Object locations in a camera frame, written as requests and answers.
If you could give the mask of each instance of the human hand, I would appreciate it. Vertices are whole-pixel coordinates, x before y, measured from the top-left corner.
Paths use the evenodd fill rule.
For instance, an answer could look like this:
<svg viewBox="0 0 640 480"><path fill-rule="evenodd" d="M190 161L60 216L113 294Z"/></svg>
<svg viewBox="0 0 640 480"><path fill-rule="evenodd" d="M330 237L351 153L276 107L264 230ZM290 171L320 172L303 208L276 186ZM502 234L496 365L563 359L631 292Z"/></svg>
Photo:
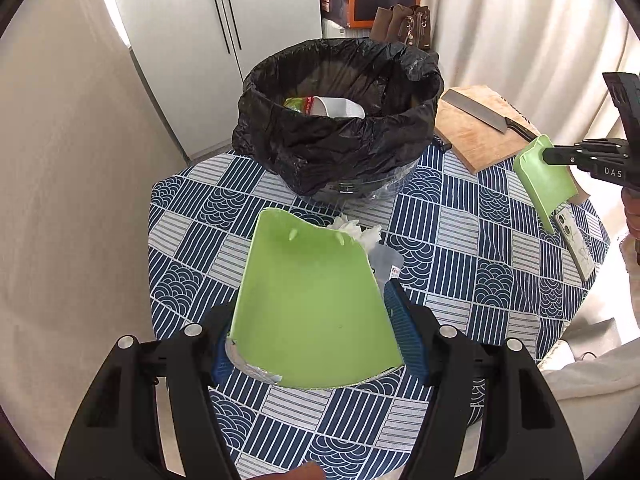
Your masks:
<svg viewBox="0 0 640 480"><path fill-rule="evenodd" d="M256 476L252 480L326 480L322 468L316 462L305 462L286 473Z"/></svg>
<svg viewBox="0 0 640 480"><path fill-rule="evenodd" d="M622 203L625 205L626 225L633 238L640 239L640 193L627 188L622 190Z"/></svg>

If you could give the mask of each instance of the blue and white tablecloth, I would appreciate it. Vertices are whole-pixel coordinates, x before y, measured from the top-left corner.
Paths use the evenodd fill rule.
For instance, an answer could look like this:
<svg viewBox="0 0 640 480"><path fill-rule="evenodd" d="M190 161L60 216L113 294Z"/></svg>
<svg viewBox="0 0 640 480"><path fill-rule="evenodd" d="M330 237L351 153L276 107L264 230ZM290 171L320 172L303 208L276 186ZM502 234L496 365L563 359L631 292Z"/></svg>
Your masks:
<svg viewBox="0 0 640 480"><path fill-rule="evenodd" d="M225 153L154 186L149 281L154 331L169 337L228 301L240 284L258 213L279 207L318 225L338 213L297 198L255 161ZM593 206L572 206L598 268L609 237ZM583 284L561 236L542 229L512 160L472 176L428 148L388 202L347 208L383 227L404 256L409 297L471 338L521 339L537 360L560 337L595 275ZM316 460L333 479L370 480L403 465L430 398L404 368L336 390L289 390L238 370L210 396L242 478ZM476 384L472 420L482 409Z"/></svg>

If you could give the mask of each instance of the silver screw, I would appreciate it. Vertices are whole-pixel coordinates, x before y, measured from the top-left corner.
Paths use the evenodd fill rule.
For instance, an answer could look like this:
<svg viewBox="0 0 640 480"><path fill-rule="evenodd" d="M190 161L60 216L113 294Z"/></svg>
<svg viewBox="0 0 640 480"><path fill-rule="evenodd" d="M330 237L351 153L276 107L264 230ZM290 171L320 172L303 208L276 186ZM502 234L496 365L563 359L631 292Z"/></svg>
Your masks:
<svg viewBox="0 0 640 480"><path fill-rule="evenodd" d="M202 333L202 327L197 323L191 323L184 327L184 333L189 337L196 337Z"/></svg>
<svg viewBox="0 0 640 480"><path fill-rule="evenodd" d="M444 325L440 327L440 335L442 337L452 338L458 335L458 331L451 325Z"/></svg>
<svg viewBox="0 0 640 480"><path fill-rule="evenodd" d="M120 339L118 339L118 346L120 348L130 348L133 346L133 338L130 335L124 335Z"/></svg>
<svg viewBox="0 0 640 480"><path fill-rule="evenodd" d="M517 339L509 339L507 341L507 348L509 350L513 350L514 352L519 352L522 350L522 343Z"/></svg>

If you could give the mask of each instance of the beige wall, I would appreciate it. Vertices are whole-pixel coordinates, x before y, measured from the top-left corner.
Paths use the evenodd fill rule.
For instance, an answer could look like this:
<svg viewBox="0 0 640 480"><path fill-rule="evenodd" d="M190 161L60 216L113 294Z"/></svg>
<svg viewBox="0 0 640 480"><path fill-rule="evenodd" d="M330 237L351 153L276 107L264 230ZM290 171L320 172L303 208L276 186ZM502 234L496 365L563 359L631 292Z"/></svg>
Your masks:
<svg viewBox="0 0 640 480"><path fill-rule="evenodd" d="M0 403L52 472L116 338L152 338L152 184L184 167L102 0L26 0L0 38Z"/></svg>

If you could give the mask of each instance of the cleaver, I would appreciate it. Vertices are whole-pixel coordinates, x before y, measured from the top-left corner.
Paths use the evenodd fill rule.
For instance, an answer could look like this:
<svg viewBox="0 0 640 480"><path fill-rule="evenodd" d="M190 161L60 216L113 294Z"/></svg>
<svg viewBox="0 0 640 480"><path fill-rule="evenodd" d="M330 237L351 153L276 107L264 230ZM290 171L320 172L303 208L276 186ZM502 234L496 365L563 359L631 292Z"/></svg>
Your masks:
<svg viewBox="0 0 640 480"><path fill-rule="evenodd" d="M442 96L442 100L455 106L459 110L472 115L476 119L481 120L483 123L488 124L492 128L495 128L499 132L506 133L507 130L513 130L527 142L532 142L538 138L538 136L530 130L527 130L522 124L516 121L497 114L491 108L487 108L481 105L478 101L462 95L455 90L449 89Z"/></svg>

